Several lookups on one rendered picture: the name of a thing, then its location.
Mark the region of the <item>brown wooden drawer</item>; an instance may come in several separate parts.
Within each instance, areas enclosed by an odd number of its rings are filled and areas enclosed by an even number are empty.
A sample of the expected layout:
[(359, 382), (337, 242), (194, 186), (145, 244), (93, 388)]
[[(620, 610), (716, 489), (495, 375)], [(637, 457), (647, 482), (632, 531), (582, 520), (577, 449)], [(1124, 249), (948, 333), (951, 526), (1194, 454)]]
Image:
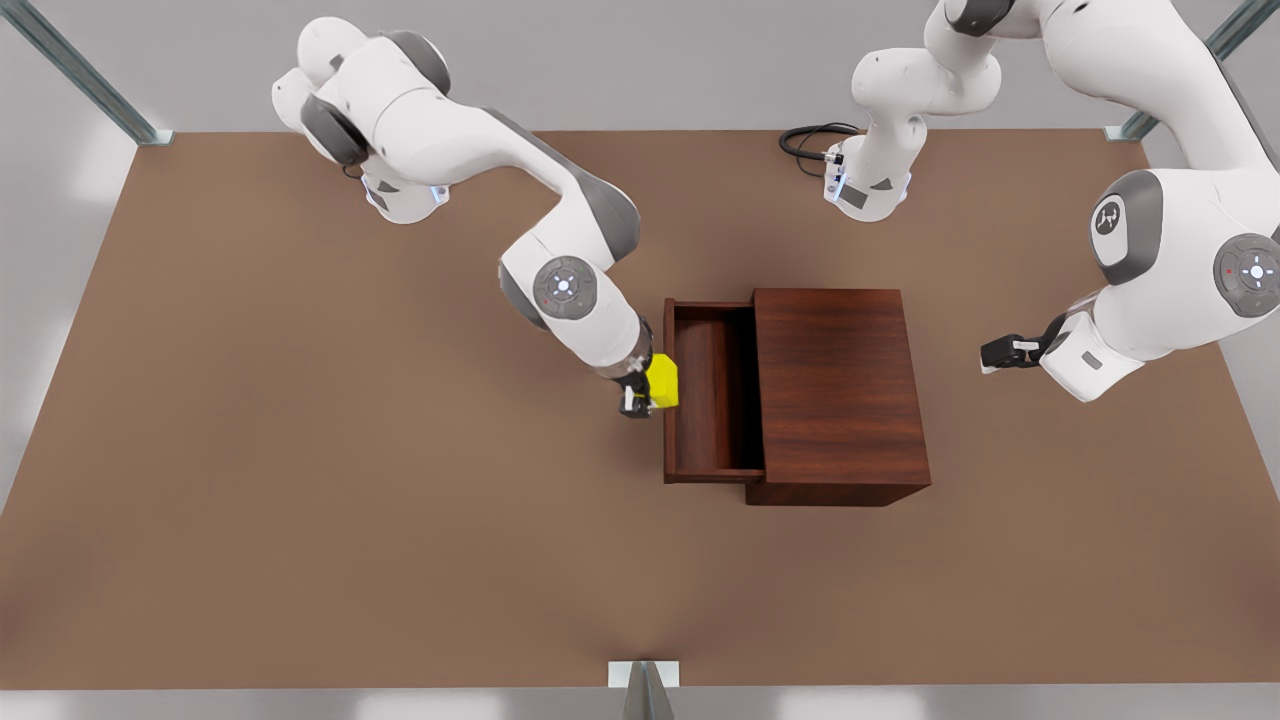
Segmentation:
[(754, 306), (667, 299), (663, 332), (678, 368), (678, 405), (663, 413), (666, 483), (764, 480)]

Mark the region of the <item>brown wooden cabinet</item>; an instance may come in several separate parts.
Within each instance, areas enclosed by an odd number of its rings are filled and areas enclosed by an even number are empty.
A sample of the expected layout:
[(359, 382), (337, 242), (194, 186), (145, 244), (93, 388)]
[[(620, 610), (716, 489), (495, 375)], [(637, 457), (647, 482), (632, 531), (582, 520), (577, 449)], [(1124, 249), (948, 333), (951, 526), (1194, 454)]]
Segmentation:
[(759, 288), (755, 506), (884, 507), (931, 484), (901, 293)]

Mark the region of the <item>silver frame post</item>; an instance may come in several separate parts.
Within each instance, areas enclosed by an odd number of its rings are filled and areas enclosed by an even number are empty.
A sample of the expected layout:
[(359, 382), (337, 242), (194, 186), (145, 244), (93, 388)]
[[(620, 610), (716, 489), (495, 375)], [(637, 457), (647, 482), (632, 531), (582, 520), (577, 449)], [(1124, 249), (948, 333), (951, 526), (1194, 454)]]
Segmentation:
[[(1207, 36), (1204, 45), (1219, 61), (1225, 61), (1276, 12), (1280, 12), (1280, 0), (1239, 0), (1231, 14)], [(1106, 126), (1103, 133), (1110, 142), (1135, 143), (1158, 124), (1158, 118), (1149, 113), (1135, 111), (1120, 126)]]
[(0, 0), (0, 17), (138, 146), (173, 142), (173, 131), (154, 127), (29, 0)]
[(609, 661), (608, 687), (625, 688), (621, 720), (676, 720), (667, 691), (680, 687), (678, 661)]

